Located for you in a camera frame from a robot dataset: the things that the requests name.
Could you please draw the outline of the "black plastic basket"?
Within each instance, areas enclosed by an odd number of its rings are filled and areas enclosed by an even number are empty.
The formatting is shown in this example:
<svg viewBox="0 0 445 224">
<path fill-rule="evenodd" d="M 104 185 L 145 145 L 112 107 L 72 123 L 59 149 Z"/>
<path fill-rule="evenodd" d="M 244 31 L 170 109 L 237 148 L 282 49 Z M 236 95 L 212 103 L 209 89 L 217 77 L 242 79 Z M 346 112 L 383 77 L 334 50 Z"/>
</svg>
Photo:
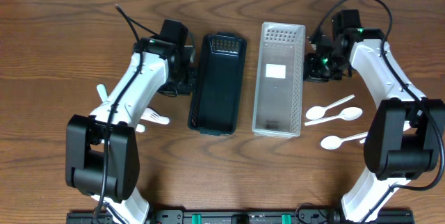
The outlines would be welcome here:
<svg viewBox="0 0 445 224">
<path fill-rule="evenodd" d="M 236 130 L 247 41 L 233 33 L 203 37 L 188 127 L 201 134 Z"/>
</svg>

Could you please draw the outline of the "white plastic spoon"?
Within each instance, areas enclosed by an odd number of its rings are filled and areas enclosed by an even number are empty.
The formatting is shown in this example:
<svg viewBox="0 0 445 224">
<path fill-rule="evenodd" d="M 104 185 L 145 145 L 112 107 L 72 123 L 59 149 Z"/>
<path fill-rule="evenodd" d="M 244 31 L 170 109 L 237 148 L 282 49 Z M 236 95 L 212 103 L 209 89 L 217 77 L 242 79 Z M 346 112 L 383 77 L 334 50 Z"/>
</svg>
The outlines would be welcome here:
<svg viewBox="0 0 445 224">
<path fill-rule="evenodd" d="M 356 120 L 362 114 L 363 114 L 363 110 L 361 108 L 348 107 L 348 108 L 342 110 L 339 115 L 321 118 L 321 119 L 317 119 L 317 120 L 311 120 L 309 122 L 306 122 L 305 126 L 317 125 L 317 124 L 321 124 L 324 122 L 329 122 L 329 121 L 337 120 L 337 119 L 346 120 L 346 121 Z"/>
<path fill-rule="evenodd" d="M 325 112 L 327 110 L 334 108 L 338 105 L 344 104 L 344 103 L 352 100 L 354 97 L 355 97 L 354 95 L 349 95 L 343 99 L 333 102 L 332 104 L 330 104 L 328 106 L 313 106 L 306 112 L 305 117 L 308 120 L 320 119 L 325 115 Z"/>
<path fill-rule="evenodd" d="M 322 148 L 326 150 L 335 150 L 339 148 L 342 145 L 342 143 L 347 141 L 359 140 L 359 143 L 363 144 L 367 136 L 368 136 L 367 132 L 355 134 L 344 138 L 340 138 L 338 136 L 327 136 L 321 141 L 320 145 Z"/>
<path fill-rule="evenodd" d="M 406 131 L 406 130 L 408 130 L 408 129 L 410 129 L 410 128 L 411 128 L 410 123 L 406 120 L 406 121 L 404 122 L 403 131 Z M 365 140 L 366 140 L 366 139 L 363 138 L 362 140 L 359 141 L 359 143 L 360 143 L 360 144 L 364 144 Z"/>
</svg>

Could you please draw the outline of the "clear plastic basket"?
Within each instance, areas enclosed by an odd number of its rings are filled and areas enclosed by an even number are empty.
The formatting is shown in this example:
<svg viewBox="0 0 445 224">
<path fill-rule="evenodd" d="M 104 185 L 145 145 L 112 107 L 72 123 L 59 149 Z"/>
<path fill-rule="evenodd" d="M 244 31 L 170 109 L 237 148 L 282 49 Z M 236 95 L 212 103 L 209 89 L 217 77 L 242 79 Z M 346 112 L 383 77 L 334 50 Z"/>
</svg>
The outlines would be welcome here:
<svg viewBox="0 0 445 224">
<path fill-rule="evenodd" d="M 305 26 L 264 22 L 261 28 L 252 131 L 258 136 L 293 138 L 302 124 Z M 286 66 L 286 78 L 265 77 L 266 64 Z"/>
</svg>

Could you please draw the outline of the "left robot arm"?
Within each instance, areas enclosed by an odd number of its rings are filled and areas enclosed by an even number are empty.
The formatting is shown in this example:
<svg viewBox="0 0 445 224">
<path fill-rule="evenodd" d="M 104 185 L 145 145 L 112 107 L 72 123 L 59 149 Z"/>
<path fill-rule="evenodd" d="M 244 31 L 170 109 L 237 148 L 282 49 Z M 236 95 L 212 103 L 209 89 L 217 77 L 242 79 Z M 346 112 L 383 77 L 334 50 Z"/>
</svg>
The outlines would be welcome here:
<svg viewBox="0 0 445 224">
<path fill-rule="evenodd" d="M 90 115 L 73 115 L 66 129 L 65 181 L 94 198 L 117 223 L 145 223 L 149 203 L 136 188 L 140 162 L 136 132 L 148 120 L 148 105 L 161 93 L 189 95 L 195 86 L 189 66 L 195 49 L 188 28 L 165 19 L 160 33 L 137 39 L 127 71 Z"/>
</svg>

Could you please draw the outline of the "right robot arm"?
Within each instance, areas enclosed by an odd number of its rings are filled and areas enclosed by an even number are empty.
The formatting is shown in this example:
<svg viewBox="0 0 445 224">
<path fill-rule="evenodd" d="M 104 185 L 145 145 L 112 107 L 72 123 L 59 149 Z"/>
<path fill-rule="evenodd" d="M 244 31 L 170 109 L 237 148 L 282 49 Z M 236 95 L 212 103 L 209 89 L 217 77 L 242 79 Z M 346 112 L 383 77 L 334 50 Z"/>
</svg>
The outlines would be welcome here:
<svg viewBox="0 0 445 224">
<path fill-rule="evenodd" d="M 412 180 L 437 169 L 434 180 L 416 191 L 436 186 L 444 174 L 444 102 L 427 98 L 392 56 L 388 33 L 364 28 L 358 10 L 332 17 L 333 38 L 316 29 L 309 39 L 315 51 L 305 57 L 304 79 L 340 81 L 356 70 L 377 111 L 364 141 L 366 167 L 341 198 L 339 220 L 375 221 L 399 189 L 413 190 Z"/>
</svg>

